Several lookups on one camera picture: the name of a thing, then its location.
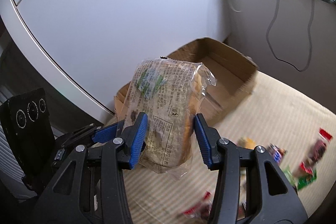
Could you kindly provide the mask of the brown round snack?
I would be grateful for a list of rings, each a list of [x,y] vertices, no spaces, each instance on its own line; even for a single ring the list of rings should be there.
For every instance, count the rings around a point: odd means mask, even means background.
[[[255,143],[254,140],[248,137],[241,137],[238,140],[238,146],[246,149],[254,149],[257,146],[257,144]]]

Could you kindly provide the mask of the brown cardboard box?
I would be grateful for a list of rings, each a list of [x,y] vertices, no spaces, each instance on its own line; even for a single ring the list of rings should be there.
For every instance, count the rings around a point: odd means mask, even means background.
[[[208,84],[206,96],[197,102],[209,125],[235,110],[255,86],[257,65],[239,51],[211,38],[189,42],[166,58],[203,63],[216,78],[217,84]]]

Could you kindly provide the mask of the white cabinet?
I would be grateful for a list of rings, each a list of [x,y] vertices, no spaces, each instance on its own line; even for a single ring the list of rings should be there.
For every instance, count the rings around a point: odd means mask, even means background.
[[[137,64],[198,38],[230,33],[226,0],[1,0],[1,19],[24,57],[94,119]]]

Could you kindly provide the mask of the blue snickers bar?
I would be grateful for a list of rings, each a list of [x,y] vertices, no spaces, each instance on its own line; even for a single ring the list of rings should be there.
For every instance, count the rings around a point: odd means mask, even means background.
[[[267,151],[271,155],[272,159],[280,165],[282,160],[284,159],[284,156],[287,153],[287,150],[280,148],[274,144],[270,144],[267,148]]]

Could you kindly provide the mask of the bread loaf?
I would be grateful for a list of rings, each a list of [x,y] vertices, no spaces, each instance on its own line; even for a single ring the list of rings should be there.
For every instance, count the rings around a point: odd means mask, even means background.
[[[193,161],[193,119],[217,79],[203,63],[143,60],[135,69],[121,110],[124,127],[147,115],[145,148],[138,162],[180,179]]]

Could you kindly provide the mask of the green snack packet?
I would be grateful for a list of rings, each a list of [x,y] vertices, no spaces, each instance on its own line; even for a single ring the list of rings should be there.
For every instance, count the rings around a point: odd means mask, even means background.
[[[316,168],[307,166],[304,162],[299,165],[294,173],[291,172],[289,166],[286,166],[282,171],[296,191],[302,190],[317,179]]]

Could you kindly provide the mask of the striped beige table cloth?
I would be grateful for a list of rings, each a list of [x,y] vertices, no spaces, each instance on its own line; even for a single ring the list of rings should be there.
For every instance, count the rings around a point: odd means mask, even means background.
[[[298,168],[310,146],[324,129],[335,134],[335,114],[306,95],[264,74],[256,75],[253,92],[216,129],[237,142],[250,138],[257,145],[275,144],[286,150],[282,168]],[[134,223],[199,223],[183,212],[206,192],[213,193],[217,172],[203,163],[197,146],[189,171],[180,179],[157,174],[141,165],[123,173],[127,200]]]

